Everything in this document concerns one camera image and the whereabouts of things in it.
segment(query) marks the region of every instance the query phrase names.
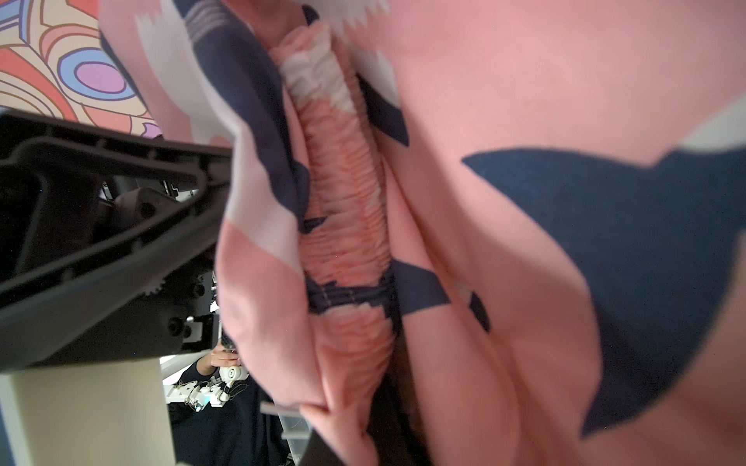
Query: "pink garment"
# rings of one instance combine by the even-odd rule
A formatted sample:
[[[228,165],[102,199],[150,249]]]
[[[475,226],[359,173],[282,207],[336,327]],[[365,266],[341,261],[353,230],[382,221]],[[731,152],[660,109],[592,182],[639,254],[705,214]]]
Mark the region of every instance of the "pink garment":
[[[310,38],[302,36],[307,33],[292,32],[303,25],[300,7],[251,3],[255,8],[233,7],[233,12],[251,24],[264,48],[280,46],[274,56],[310,47],[304,42]],[[211,27],[225,26],[228,20],[216,13],[220,4],[101,3],[101,29],[164,136],[201,143],[223,138],[233,145],[231,198],[217,264],[222,318],[252,376],[275,402],[300,406],[345,463],[375,463],[361,429],[389,357],[387,321],[381,309],[365,304],[310,314],[304,272],[319,283],[372,284],[388,263],[381,239],[387,234],[402,309],[407,300],[438,297],[402,311],[416,401],[435,464],[741,464],[746,454],[743,198],[712,203],[705,213],[687,206],[666,213],[662,207],[689,194],[723,191],[737,200],[742,193],[743,178],[740,185],[728,183],[737,181],[731,174],[743,173],[743,156],[731,157],[729,151],[746,144],[746,54],[740,53],[746,4],[310,3],[336,35],[332,49],[343,76],[336,79],[346,83],[351,104],[345,101],[341,111],[329,95],[301,102],[291,86],[281,90],[292,157],[311,173],[308,208],[300,219],[277,194],[287,183],[277,182],[262,155],[271,131],[258,130],[235,110],[231,99],[243,96],[223,92],[216,78],[225,79],[220,73],[228,65],[208,66],[200,49],[208,39],[218,47],[219,37],[200,37],[209,28],[194,24],[194,9],[212,8]],[[280,41],[288,34],[297,48],[283,49],[288,44]],[[365,81],[362,94],[350,85],[342,44]],[[249,68],[247,73],[255,72]],[[390,117],[371,117],[377,126],[374,143],[358,95],[368,99],[369,110],[377,102]],[[251,108],[272,112],[263,105]],[[313,125],[324,124],[315,121],[316,112],[327,113],[326,124],[334,127],[358,125],[343,134],[355,132],[345,139],[345,144],[354,139],[355,149],[336,154],[352,160],[367,151],[370,158],[360,160],[372,165],[344,168],[316,159],[325,157],[326,147],[313,143]],[[391,124],[399,120],[405,124]],[[374,164],[375,146],[385,174]],[[515,148],[529,150],[511,151]],[[674,148],[707,155],[689,157]],[[523,170],[520,164],[534,160],[541,163]],[[709,173],[709,164],[719,160],[723,168],[713,168],[713,176],[701,183],[685,185],[698,178],[665,171],[686,162],[703,164],[687,174]],[[587,166],[592,170],[584,171]],[[356,170],[365,172],[369,185],[319,188],[324,179]],[[365,193],[373,202],[371,174],[377,170],[377,185],[385,186],[385,231],[378,206],[352,220],[347,207],[322,200],[326,192],[338,199],[339,188]],[[536,178],[542,170],[549,174]],[[627,179],[635,180],[634,189],[625,188]],[[668,186],[667,180],[682,182],[671,183],[670,191],[656,190]],[[610,213],[606,220],[585,220],[590,216],[581,215],[585,204],[570,196],[578,186],[595,186],[588,193],[608,196],[609,203],[594,211],[598,218]],[[527,187],[530,192],[523,192]],[[532,203],[536,193],[545,196],[536,198],[543,202]],[[587,198],[593,206],[601,196]],[[625,203],[631,200],[634,205]],[[646,209],[663,213],[648,217]],[[304,219],[324,215],[327,220],[309,236],[298,232]],[[666,236],[668,231],[656,226],[662,216],[664,226],[682,222],[681,236]],[[689,223],[718,225],[718,232],[727,230],[721,225],[735,224],[740,230],[732,247],[725,240],[707,241],[702,232],[710,230],[696,230],[702,242],[690,248],[683,239]],[[558,227],[565,224],[570,233]],[[626,242],[629,231],[637,231],[631,224],[645,232],[649,248]],[[345,236],[345,227],[356,230]],[[330,237],[314,235],[326,229],[340,235],[334,245],[349,252],[349,262],[320,259]],[[369,251],[354,244],[364,235],[374,243]],[[665,260],[658,259],[658,243],[673,251],[660,254]],[[727,251],[727,261],[716,268],[720,250]],[[672,272],[655,275],[666,261]],[[685,274],[690,267],[691,280]],[[673,283],[662,293],[670,300],[658,301],[651,293],[646,271],[653,271],[661,286]],[[718,277],[726,277],[727,286],[717,299],[704,299],[704,289]],[[615,308],[643,289],[638,306]],[[673,306],[678,313],[668,316],[668,303],[690,292],[692,298],[682,299]],[[700,300],[713,317],[695,324],[699,321],[690,319],[698,313],[688,306]],[[668,318],[653,320],[664,314]],[[635,327],[648,317],[649,325]],[[696,345],[677,352],[689,336]],[[360,341],[366,346],[357,347]],[[619,346],[627,359],[614,359]],[[358,371],[358,363],[366,368]],[[354,389],[347,385],[363,379]],[[663,379],[668,382],[659,390],[654,383]],[[620,398],[627,389],[630,395]],[[631,401],[628,406],[619,400]]]

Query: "black plastic bracket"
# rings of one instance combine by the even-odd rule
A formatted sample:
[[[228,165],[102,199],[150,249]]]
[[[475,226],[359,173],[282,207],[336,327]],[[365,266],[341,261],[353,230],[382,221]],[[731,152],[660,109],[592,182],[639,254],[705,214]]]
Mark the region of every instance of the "black plastic bracket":
[[[182,348],[179,334],[146,354],[124,354],[127,341],[136,344],[148,336],[143,327],[156,327],[158,335],[173,333],[172,319],[192,313],[172,299],[175,295],[150,304],[142,296],[190,261],[207,260],[211,266],[204,253],[217,241],[230,155],[221,148],[143,139],[15,110],[0,113],[0,220],[14,222],[0,228],[7,236],[0,239],[16,248],[4,255],[12,263],[0,265],[0,280],[5,279],[0,283],[0,371],[53,355],[58,360],[50,363],[89,361],[82,348],[96,338],[119,339],[103,342],[119,348],[105,359],[193,350]],[[114,177],[170,180],[193,187],[196,195],[94,241],[98,191],[103,180]],[[109,317],[113,320],[104,322]],[[109,330],[84,336],[99,324]],[[74,342],[80,345],[77,356],[58,357]]]

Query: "colorful patterned wall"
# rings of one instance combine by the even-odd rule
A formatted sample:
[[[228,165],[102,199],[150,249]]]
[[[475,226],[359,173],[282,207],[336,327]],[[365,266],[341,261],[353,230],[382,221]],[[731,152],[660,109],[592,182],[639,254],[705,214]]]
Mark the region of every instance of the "colorful patterned wall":
[[[98,0],[0,0],[0,106],[157,136],[101,50],[97,14]]]

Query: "pink fabric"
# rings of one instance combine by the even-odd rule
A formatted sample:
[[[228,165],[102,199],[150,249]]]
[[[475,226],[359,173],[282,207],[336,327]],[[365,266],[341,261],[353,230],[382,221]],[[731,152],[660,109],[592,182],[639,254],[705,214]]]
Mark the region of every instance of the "pink fabric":
[[[391,254],[433,272],[450,300],[403,318],[434,463],[741,464],[743,235],[718,317],[686,371],[640,415],[583,438],[602,367],[586,278],[556,239],[475,176],[462,158],[530,146],[567,148],[634,166],[658,163],[746,92],[746,54],[740,53],[746,3],[310,3],[337,34],[335,47],[344,43],[357,71],[401,109],[407,123],[408,146],[379,130],[374,138],[386,161]],[[190,64],[193,57],[175,54],[168,63],[145,59],[152,43],[142,43],[143,22],[176,24],[172,10],[165,0],[160,7],[104,1],[101,24],[166,138],[193,140],[190,125],[207,123],[232,137],[233,185],[217,264],[225,325],[252,376],[277,403],[300,405],[347,464],[371,464],[370,440],[349,426],[365,425],[366,403],[387,357],[385,321],[379,309],[309,315],[297,220],[273,197],[254,135],[225,111],[225,102]],[[243,15],[266,47],[277,45],[280,34],[265,23],[284,25],[284,37],[301,18],[299,7],[289,4],[271,13]],[[278,21],[282,15],[289,15],[287,22]],[[160,38],[175,44],[184,37],[164,29]],[[338,56],[349,83],[344,55]],[[198,83],[188,98],[165,91],[185,76]],[[197,96],[204,96],[207,108],[189,106]],[[355,92],[351,96],[354,112],[346,116],[358,115],[363,139],[372,147],[362,100]],[[313,171],[314,150],[307,145],[304,160],[299,149],[303,112],[293,104],[299,113],[287,111],[293,154]],[[314,215],[323,211],[318,198],[310,206]],[[336,270],[313,273],[332,277]],[[372,275],[366,271],[361,277]],[[489,333],[468,310],[472,291],[484,304]],[[356,339],[338,338],[353,318],[359,319],[353,326],[358,336],[369,343],[362,352]],[[358,359],[363,354],[368,356]],[[360,360],[371,370],[358,373]],[[349,380],[366,383],[353,390]]]

